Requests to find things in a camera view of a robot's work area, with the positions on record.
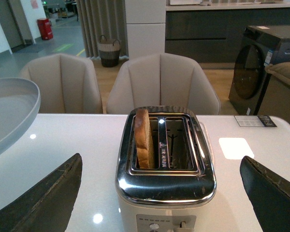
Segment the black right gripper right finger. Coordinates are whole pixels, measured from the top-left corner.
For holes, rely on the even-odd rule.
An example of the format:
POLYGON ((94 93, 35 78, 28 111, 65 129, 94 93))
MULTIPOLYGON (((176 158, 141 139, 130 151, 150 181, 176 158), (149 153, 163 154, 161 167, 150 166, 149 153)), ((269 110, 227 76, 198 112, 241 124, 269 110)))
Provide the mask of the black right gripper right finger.
POLYGON ((262 230, 290 232, 290 182, 249 156, 240 175, 262 230))

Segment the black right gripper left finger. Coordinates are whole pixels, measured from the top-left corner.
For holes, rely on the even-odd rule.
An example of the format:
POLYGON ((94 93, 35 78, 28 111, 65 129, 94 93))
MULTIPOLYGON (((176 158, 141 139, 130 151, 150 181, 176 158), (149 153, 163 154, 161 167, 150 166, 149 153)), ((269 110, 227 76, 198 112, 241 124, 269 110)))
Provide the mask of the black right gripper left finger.
POLYGON ((64 232, 82 177, 76 153, 15 201, 0 210, 0 232, 64 232))

